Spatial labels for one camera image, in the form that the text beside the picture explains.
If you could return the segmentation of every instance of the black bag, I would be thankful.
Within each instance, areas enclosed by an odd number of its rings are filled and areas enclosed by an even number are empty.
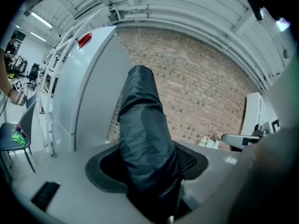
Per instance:
[[[182,176],[149,68],[136,65],[130,70],[118,122],[128,198],[149,220],[164,223],[175,215]]]

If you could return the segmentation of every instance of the person's arm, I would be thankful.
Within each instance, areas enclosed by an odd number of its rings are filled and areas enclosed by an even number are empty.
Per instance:
[[[8,96],[9,91],[12,89],[12,86],[7,78],[5,62],[4,62],[4,50],[0,49],[0,90]],[[12,90],[9,94],[9,98],[14,101],[18,92]]]
[[[15,56],[15,45],[13,46],[13,48],[11,49],[11,51],[9,53],[10,59],[13,59],[14,56]]]

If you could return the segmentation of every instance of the ceiling light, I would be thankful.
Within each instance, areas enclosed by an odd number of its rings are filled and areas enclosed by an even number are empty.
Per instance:
[[[261,13],[261,16],[262,16],[262,19],[263,19],[263,11],[261,10],[260,13]]]
[[[278,25],[279,30],[281,32],[283,32],[290,26],[290,23],[288,23],[284,18],[281,18],[278,21],[276,21],[276,24]]]
[[[31,12],[31,15],[34,16],[36,19],[40,20],[43,24],[45,24],[47,27],[52,28],[53,26],[48,23],[47,21],[45,21],[43,18],[41,18],[40,16],[38,16],[37,14],[35,14],[34,12]]]
[[[36,36],[37,38],[41,39],[42,41],[46,41],[45,39],[41,38],[40,36],[38,36],[37,34],[33,33],[33,32],[30,32],[33,36]]]

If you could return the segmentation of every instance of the white pipe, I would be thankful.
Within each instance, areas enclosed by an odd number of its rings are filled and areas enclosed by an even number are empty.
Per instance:
[[[48,91],[48,97],[47,97],[47,105],[46,105],[46,109],[45,109],[45,116],[46,116],[46,133],[47,133],[47,143],[48,143],[48,147],[51,147],[51,143],[50,143],[50,135],[49,135],[49,105],[50,105],[50,98],[51,98],[51,93],[52,93],[52,89],[53,89],[53,85],[54,85],[54,82],[55,82],[55,77],[57,76],[57,73],[58,73],[58,70],[60,68],[60,65],[62,63],[62,60],[66,54],[66,52],[69,50],[69,48],[71,47],[71,45],[73,44],[73,42],[75,41],[75,39],[77,38],[77,36],[79,35],[79,33],[81,32],[81,30],[83,29],[83,27],[85,25],[87,25],[89,23],[89,21],[94,18],[98,13],[100,13],[100,11],[102,10],[102,8],[95,12],[94,14],[92,14],[91,16],[87,17],[87,18],[84,18],[81,22],[79,22],[77,25],[74,25],[72,28],[70,28],[68,30],[68,32],[65,33],[65,35],[63,36],[62,40],[60,41],[59,45],[61,46],[67,35],[72,31],[74,30],[79,24],[82,24],[84,21],[85,23],[76,31],[75,35],[69,40],[69,42],[67,43],[67,46],[66,48],[64,49],[64,51],[62,52],[55,68],[54,68],[54,71],[53,71],[53,76],[51,77],[51,82],[50,82],[50,85],[49,85],[49,91]]]
[[[129,7],[129,5],[128,5],[128,4],[118,5],[118,6],[114,6],[114,7],[112,7],[112,8],[110,9],[110,11],[114,11],[116,8],[117,8],[117,10],[119,10],[119,11],[124,11],[124,9],[125,9],[126,7]]]
[[[60,50],[61,48],[65,47],[68,43],[70,42],[70,39],[65,41],[63,44],[61,44],[61,46],[56,48],[56,51]]]
[[[212,29],[209,29],[207,27],[205,27],[202,24],[199,24],[197,22],[193,22],[193,21],[189,21],[180,17],[176,17],[176,16],[171,16],[171,15],[164,15],[164,14],[127,14],[125,15],[126,19],[132,19],[135,18],[135,20],[137,20],[138,18],[154,18],[154,19],[159,19],[160,21],[162,20],[168,20],[168,21],[175,21],[175,22],[179,22],[179,23],[185,23],[187,26],[193,26],[195,28],[199,28],[201,30],[206,31],[208,34],[212,34],[215,37],[219,37],[219,35]],[[224,42],[226,42],[226,38],[224,37],[220,37]],[[265,82],[265,80],[263,79],[262,75],[259,73],[258,70],[256,70],[255,65],[251,62],[251,60],[247,57],[247,55],[241,51],[236,45],[234,45],[233,43],[230,44],[230,47],[232,49],[234,49],[235,51],[237,51],[245,60],[246,62],[249,64],[249,66],[252,68],[252,70],[256,71],[257,76],[259,77],[259,79],[262,81],[263,85],[262,87],[265,86],[266,89],[268,89],[268,85]]]
[[[145,10],[148,8],[148,5],[138,5],[133,7],[122,7],[122,11],[132,11],[132,10]]]
[[[51,58],[50,58],[50,60],[49,60],[48,66],[47,66],[47,68],[45,69],[45,75],[43,76],[42,86],[41,86],[42,90],[44,89],[44,87],[45,87],[45,83],[46,83],[47,69],[49,69],[49,67],[52,67],[55,56],[56,56],[56,50],[54,50],[54,53],[52,54],[52,56],[51,56]]]
[[[134,19],[134,18],[147,18],[148,17],[148,13],[139,13],[139,14],[126,14],[125,18],[126,19]]]
[[[221,26],[220,24],[218,24],[217,22],[213,21],[212,19],[209,19],[203,15],[200,15],[196,12],[192,12],[192,11],[188,11],[179,7],[170,7],[170,6],[162,6],[162,5],[141,5],[141,6],[132,6],[132,7],[127,7],[127,8],[120,8],[120,10],[122,11],[132,11],[132,10],[137,10],[137,9],[148,9],[148,10],[164,10],[164,11],[169,11],[169,12],[175,12],[175,13],[182,13],[184,15],[189,15],[192,17],[195,17],[197,19],[200,19],[202,21],[208,22],[209,24],[211,24],[212,26],[218,28],[219,30],[221,30],[222,32],[225,32],[227,35],[229,35],[230,37],[232,37],[238,44],[240,44],[245,50],[246,52],[248,52],[248,54],[253,58],[253,60],[259,65],[259,67],[262,70],[263,75],[266,78],[266,81],[268,82],[268,84],[271,86],[272,85],[272,81],[269,79],[268,74],[266,73],[266,71],[264,70],[261,62],[258,60],[258,58],[255,56],[255,54],[251,51],[251,49],[238,37],[236,36],[231,30],[224,28],[223,26]]]
[[[181,23],[177,23],[177,22],[173,22],[173,21],[167,21],[167,20],[161,20],[161,19],[152,19],[152,18],[130,18],[130,19],[122,19],[119,22],[124,22],[124,21],[150,21],[150,22],[159,22],[159,23],[165,23],[165,24],[170,24],[170,25],[174,25],[177,27],[181,27],[184,29],[188,29],[194,33],[197,33],[199,35],[202,35],[204,37],[206,37],[207,39],[213,41],[214,43],[220,45],[221,47],[223,47],[223,50],[226,50],[228,52],[230,52],[234,57],[236,57],[236,59],[238,59],[238,61],[240,61],[241,64],[244,65],[244,67],[246,68],[246,70],[252,75],[252,77],[254,78],[254,82],[257,83],[258,88],[264,90],[263,85],[261,84],[261,82],[258,80],[258,78],[256,77],[256,74],[253,73],[253,71],[251,69],[248,68],[248,66],[231,50],[229,50],[229,48],[227,46],[225,46],[223,43],[221,43],[220,41],[216,40],[215,38],[213,38],[212,36],[209,36],[209,34],[201,32],[200,30],[194,29],[192,27],[183,25]]]

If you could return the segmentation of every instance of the chair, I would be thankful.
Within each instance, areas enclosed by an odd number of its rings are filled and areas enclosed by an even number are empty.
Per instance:
[[[5,171],[7,172],[7,175],[9,177],[9,180],[12,180],[12,176],[10,175],[8,168],[5,165],[5,162],[3,160],[3,157],[1,155],[1,151],[7,151],[8,156],[9,156],[9,151],[14,151],[14,150],[24,150],[25,156],[27,158],[27,161],[33,170],[33,172],[36,172],[35,169],[32,166],[32,163],[28,157],[28,154],[26,152],[26,148],[29,149],[30,154],[31,149],[30,149],[30,144],[31,144],[31,125],[32,125],[32,118],[33,118],[33,112],[34,112],[34,107],[36,103],[36,93],[27,100],[26,102],[26,112],[22,115],[21,120],[19,122],[20,127],[22,129],[22,132],[25,134],[24,140],[25,140],[25,146],[20,146],[19,143],[14,142],[11,138],[13,130],[15,128],[14,123],[3,123],[0,128],[0,159],[1,162],[4,166]]]

